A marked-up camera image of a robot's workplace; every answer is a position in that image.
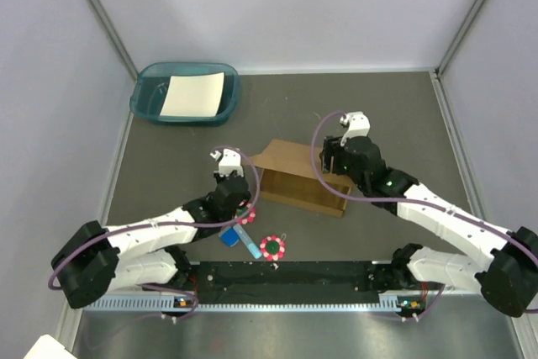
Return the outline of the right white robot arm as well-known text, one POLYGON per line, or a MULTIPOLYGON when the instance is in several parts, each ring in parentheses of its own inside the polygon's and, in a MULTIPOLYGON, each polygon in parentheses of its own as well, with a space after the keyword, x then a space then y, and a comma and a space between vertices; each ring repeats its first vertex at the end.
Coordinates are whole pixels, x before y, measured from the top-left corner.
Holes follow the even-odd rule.
POLYGON ((537 295, 537 235, 483 222, 431 192, 415 177, 386 165, 367 136, 324 138, 324 173, 346 176, 369 203, 419 225, 457 248, 456 254, 407 244, 392 259, 393 280, 402 288, 436 282, 479 293, 510 317, 530 312, 537 295))

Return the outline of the brown cardboard box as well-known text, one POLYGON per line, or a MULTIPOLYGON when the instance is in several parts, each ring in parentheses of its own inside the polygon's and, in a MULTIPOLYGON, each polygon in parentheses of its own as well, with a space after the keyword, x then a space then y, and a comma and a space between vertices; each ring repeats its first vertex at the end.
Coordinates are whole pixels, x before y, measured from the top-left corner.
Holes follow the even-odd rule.
POLYGON ((261 169, 263 198, 335 217, 344 214, 347 200, 319 182, 308 145, 274 139, 251 160, 261 169))

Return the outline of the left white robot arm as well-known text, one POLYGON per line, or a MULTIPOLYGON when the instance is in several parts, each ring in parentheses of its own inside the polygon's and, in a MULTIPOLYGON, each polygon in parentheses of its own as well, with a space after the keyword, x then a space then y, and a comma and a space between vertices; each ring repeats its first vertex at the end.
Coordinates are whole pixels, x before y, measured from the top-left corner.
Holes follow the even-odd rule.
POLYGON ((55 280, 73 309, 145 283, 183 288, 191 270, 182 245, 219 233, 250 199, 248 182, 233 172, 217 177, 206 196, 162 216, 112 227, 87 222, 52 259, 55 280))

